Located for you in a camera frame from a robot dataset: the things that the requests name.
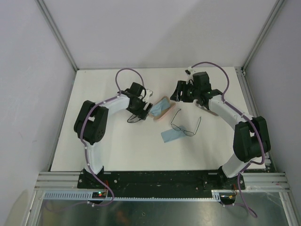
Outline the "black frame glasses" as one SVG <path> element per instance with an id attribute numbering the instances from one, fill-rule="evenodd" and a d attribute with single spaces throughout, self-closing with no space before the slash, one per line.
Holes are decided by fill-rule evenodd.
<path id="1" fill-rule="evenodd" d="M 137 115 L 132 114 L 128 119 L 127 123 L 134 124 L 143 121 L 143 119 L 139 118 Z"/>

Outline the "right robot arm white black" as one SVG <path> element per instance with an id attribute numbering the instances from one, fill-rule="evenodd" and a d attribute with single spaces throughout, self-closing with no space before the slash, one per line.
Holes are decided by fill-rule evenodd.
<path id="1" fill-rule="evenodd" d="M 255 158 L 264 163 L 265 154 L 271 150 L 266 120 L 243 113 L 218 89 L 212 89 L 207 72 L 193 74 L 188 81 L 178 81 L 170 99 L 176 102 L 197 102 L 201 107 L 220 116 L 234 130 L 233 151 L 230 159 L 220 167 L 217 184 L 228 189 L 238 173 L 244 171 Z"/>

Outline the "pink glasses case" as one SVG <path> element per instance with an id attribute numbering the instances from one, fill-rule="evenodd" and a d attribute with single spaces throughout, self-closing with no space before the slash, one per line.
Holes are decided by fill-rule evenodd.
<path id="1" fill-rule="evenodd" d="M 167 96 L 163 96 L 152 106 L 149 111 L 149 116 L 153 118 L 154 121 L 159 121 L 163 119 L 175 106 L 176 103 L 174 101 L 171 101 Z"/>

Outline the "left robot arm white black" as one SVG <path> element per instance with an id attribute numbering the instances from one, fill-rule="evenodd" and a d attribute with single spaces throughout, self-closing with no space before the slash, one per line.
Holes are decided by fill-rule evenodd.
<path id="1" fill-rule="evenodd" d="M 145 120 L 153 106 L 149 102 L 152 95 L 153 91 L 133 82 L 130 88 L 100 103 L 83 102 L 73 129 L 84 145 L 85 170 L 90 173 L 87 182 L 93 188 L 101 187 L 104 182 L 103 175 L 99 174 L 103 169 L 100 141 L 105 135 L 108 117 L 127 110 L 139 120 Z"/>

